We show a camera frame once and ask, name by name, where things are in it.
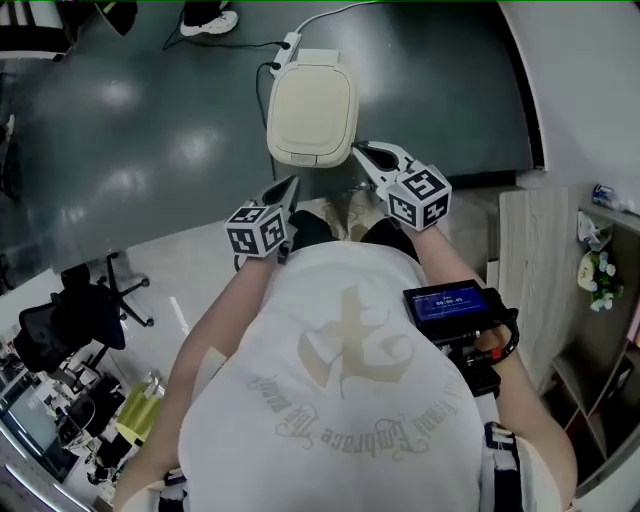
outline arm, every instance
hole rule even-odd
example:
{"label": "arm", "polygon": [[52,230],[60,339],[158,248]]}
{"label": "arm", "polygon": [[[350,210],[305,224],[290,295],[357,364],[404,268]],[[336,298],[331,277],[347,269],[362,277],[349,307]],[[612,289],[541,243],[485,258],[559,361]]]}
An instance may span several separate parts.
{"label": "arm", "polygon": [[[429,284],[475,279],[481,286],[486,286],[462,261],[438,228],[429,228],[421,233],[405,231],[418,253]],[[503,326],[483,333],[476,347],[490,350],[504,346],[509,337],[509,330]],[[517,351],[496,364],[494,369],[502,380],[497,400],[500,423],[535,446],[558,486],[563,505],[568,508],[577,481],[576,458],[569,438],[542,405]]]}
{"label": "arm", "polygon": [[193,395],[198,370],[209,349],[231,357],[247,327],[260,311],[275,259],[249,259],[233,277],[182,344],[171,370],[158,417],[138,454],[118,481],[118,512],[139,490],[179,466],[178,437]]}

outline foot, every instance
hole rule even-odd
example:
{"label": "foot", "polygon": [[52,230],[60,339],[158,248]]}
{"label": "foot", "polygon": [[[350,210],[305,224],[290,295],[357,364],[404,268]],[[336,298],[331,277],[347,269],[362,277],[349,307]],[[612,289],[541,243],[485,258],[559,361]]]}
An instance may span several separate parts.
{"label": "foot", "polygon": [[11,136],[13,135],[13,128],[16,124],[16,116],[11,114],[9,116],[9,121],[7,121],[7,124],[5,125],[5,140],[8,142],[11,139]]}
{"label": "foot", "polygon": [[182,22],[180,33],[184,37],[192,37],[199,34],[220,35],[231,31],[238,24],[238,15],[233,11],[223,11],[220,16],[204,25],[187,25]]}

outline power adapter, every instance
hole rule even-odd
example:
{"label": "power adapter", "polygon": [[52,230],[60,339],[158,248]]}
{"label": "power adapter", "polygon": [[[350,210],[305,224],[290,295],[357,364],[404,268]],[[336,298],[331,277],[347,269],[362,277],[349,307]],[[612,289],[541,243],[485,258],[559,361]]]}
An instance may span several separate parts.
{"label": "power adapter", "polygon": [[280,70],[283,67],[285,67],[287,64],[289,64],[289,62],[291,62],[291,59],[293,58],[293,54],[298,49],[298,44],[300,43],[301,38],[302,38],[302,34],[299,34],[298,32],[289,32],[287,36],[284,38],[284,42],[288,43],[289,48],[287,49],[280,48],[280,50],[278,50],[278,54],[276,55],[276,58],[273,59],[273,62],[275,64],[280,64],[280,67],[277,69],[275,69],[274,67],[269,69],[270,73],[274,77],[277,77],[280,74]]}

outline white t-shirt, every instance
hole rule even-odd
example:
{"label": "white t-shirt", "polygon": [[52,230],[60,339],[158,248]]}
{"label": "white t-shirt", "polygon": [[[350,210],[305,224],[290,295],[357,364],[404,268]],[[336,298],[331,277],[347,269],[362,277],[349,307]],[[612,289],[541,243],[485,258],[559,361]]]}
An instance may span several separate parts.
{"label": "white t-shirt", "polygon": [[[456,367],[409,320],[404,254],[333,242],[292,255],[238,352],[189,410],[191,512],[477,511],[483,426]],[[525,510],[560,510],[520,442]]]}

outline white cable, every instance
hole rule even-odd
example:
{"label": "white cable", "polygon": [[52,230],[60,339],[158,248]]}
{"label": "white cable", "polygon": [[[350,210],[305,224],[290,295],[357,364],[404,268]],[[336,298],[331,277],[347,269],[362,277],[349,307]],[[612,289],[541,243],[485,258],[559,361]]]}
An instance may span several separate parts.
{"label": "white cable", "polygon": [[340,12],[344,12],[347,9],[351,9],[352,7],[358,7],[359,5],[367,5],[367,4],[377,4],[377,1],[371,1],[371,2],[357,2],[355,4],[350,4],[347,5],[345,7],[341,7],[340,9],[336,9],[335,11],[329,11],[329,12],[323,12],[322,14],[316,14],[315,16],[312,16],[311,18],[309,18],[307,21],[304,21],[297,29],[296,29],[296,34],[299,34],[300,31],[306,27],[309,23],[311,23],[312,21],[317,20],[318,18],[324,18],[325,16],[331,16],[332,14],[338,14]]}

